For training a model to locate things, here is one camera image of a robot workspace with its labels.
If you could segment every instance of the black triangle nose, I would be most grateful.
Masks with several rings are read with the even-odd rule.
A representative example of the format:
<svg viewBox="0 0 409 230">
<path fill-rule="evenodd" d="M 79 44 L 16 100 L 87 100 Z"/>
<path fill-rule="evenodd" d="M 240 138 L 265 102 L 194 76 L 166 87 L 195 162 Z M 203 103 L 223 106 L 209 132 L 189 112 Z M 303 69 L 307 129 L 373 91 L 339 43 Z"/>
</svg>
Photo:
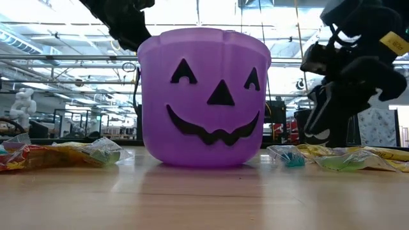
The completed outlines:
<svg viewBox="0 0 409 230">
<path fill-rule="evenodd" d="M 230 94 L 228 85 L 224 80 L 221 80 L 217 85 L 215 91 L 207 101 L 208 105 L 230 105 L 234 106 L 235 101 Z"/>
</svg>

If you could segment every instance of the yellow label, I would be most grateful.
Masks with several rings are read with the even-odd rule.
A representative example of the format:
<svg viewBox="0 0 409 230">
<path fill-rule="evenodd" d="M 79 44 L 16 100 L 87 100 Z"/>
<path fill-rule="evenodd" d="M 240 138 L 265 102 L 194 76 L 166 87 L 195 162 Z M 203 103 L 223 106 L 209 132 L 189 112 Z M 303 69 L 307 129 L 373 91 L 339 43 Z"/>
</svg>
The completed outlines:
<svg viewBox="0 0 409 230">
<path fill-rule="evenodd" d="M 380 41 L 398 56 L 403 56 L 409 52 L 409 42 L 392 31 L 386 34 Z"/>
</svg>

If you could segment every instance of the black triangle eye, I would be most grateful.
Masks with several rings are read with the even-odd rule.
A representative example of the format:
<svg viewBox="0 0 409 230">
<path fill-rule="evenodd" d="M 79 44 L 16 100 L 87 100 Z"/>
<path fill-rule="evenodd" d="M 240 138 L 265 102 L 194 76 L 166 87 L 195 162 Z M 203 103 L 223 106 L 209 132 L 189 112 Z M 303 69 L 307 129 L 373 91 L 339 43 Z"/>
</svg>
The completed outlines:
<svg viewBox="0 0 409 230">
<path fill-rule="evenodd" d="M 257 70 L 253 68 L 251 70 L 250 76 L 244 84 L 245 89 L 250 89 L 250 84 L 253 84 L 256 88 L 256 91 L 260 91 L 260 84 L 258 82 Z"/>
<path fill-rule="evenodd" d="M 171 83 L 179 83 L 179 80 L 182 77 L 189 78 L 189 84 L 197 83 L 196 77 L 194 76 L 192 70 L 190 69 L 190 66 L 187 64 L 187 61 L 184 58 L 180 61 L 176 71 L 173 73 Z"/>
</svg>

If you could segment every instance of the black smiling mouth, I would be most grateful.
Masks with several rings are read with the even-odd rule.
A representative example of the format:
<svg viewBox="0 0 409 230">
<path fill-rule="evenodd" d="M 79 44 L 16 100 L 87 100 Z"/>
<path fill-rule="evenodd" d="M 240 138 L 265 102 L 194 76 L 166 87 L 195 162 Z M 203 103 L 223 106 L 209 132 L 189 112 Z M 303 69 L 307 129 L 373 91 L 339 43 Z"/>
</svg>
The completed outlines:
<svg viewBox="0 0 409 230">
<path fill-rule="evenodd" d="M 258 117 L 260 114 L 260 112 L 257 112 L 257 115 L 250 123 L 236 128 L 231 134 L 221 129 L 215 130 L 214 132 L 209 134 L 203 127 L 189 123 L 179 118 L 178 115 L 176 115 L 176 113 L 173 112 L 170 105 L 166 105 L 166 109 L 173 124 L 182 134 L 197 135 L 207 145 L 212 145 L 216 141 L 222 140 L 224 144 L 226 144 L 227 146 L 232 146 L 240 138 L 249 137 L 253 133 L 254 128 L 256 127 Z"/>
</svg>

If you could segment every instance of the table surface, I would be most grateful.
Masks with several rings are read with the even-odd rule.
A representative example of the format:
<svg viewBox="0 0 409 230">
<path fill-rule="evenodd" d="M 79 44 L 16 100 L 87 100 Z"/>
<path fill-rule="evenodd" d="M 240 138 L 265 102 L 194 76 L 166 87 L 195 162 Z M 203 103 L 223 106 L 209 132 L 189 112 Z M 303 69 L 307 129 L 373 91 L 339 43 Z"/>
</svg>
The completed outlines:
<svg viewBox="0 0 409 230">
<path fill-rule="evenodd" d="M 0 229 L 407 229 L 409 174 L 169 167 L 144 148 L 114 167 L 0 174 Z"/>
</svg>

